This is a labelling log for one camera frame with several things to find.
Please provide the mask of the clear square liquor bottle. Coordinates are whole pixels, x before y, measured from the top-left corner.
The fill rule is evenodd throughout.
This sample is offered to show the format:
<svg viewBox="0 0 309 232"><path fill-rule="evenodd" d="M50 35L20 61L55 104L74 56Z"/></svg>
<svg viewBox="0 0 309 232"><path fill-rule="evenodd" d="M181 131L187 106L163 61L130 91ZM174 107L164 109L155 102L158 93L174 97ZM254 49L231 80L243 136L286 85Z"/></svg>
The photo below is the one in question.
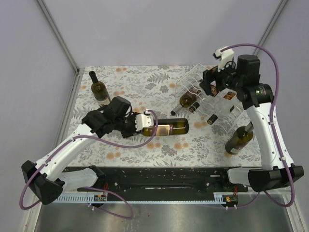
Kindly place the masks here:
<svg viewBox="0 0 309 232"><path fill-rule="evenodd" d="M218 94L217 87L211 84L211 94L206 95L201 87L193 86L189 93L193 93L195 98L193 104L189 107L191 113L200 112L203 114L210 114L214 109L214 98Z"/></svg>

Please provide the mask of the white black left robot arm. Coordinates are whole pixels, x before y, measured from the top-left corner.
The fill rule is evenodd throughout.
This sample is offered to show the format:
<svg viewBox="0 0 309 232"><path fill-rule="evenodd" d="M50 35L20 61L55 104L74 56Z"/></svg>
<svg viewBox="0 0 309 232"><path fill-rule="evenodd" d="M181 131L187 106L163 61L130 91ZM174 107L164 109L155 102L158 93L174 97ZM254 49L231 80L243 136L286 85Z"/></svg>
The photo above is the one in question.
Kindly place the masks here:
<svg viewBox="0 0 309 232"><path fill-rule="evenodd" d="M153 124L153 117L130 111L131 103L115 97L97 110L90 111L73 133L43 158L23 163L21 169L26 183L44 205L52 203L63 192L90 187L94 191L103 189L104 174L95 166L64 173L67 165L85 148L104 135L119 131L124 138L130 137L145 126Z"/></svg>

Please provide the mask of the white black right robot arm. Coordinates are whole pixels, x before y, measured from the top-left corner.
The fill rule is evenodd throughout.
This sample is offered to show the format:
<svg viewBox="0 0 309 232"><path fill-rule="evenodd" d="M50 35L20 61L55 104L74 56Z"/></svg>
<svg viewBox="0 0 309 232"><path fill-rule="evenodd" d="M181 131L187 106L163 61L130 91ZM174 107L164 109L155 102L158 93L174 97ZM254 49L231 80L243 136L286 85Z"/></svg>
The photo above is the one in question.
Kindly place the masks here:
<svg viewBox="0 0 309 232"><path fill-rule="evenodd" d="M238 100L253 124L261 153L261 168L231 168L220 178L220 187L231 191L237 184L250 186L256 192L291 187L304 175L286 149L276 119L275 99L271 87L260 83L260 60L255 55L214 55L219 64L203 72L200 87L212 95L211 83L218 91L236 92Z"/></svg>

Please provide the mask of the green bottle silver neck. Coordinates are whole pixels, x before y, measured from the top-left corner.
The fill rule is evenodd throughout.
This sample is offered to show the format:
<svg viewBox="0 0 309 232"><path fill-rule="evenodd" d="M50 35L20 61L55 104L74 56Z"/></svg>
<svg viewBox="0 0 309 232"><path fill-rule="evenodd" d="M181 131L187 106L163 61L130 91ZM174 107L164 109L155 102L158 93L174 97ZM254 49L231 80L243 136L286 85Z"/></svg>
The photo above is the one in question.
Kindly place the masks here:
<svg viewBox="0 0 309 232"><path fill-rule="evenodd" d="M170 114L175 116L183 108L189 108L197 100L200 93L200 89L196 87L190 88L179 98L179 104L170 112Z"/></svg>

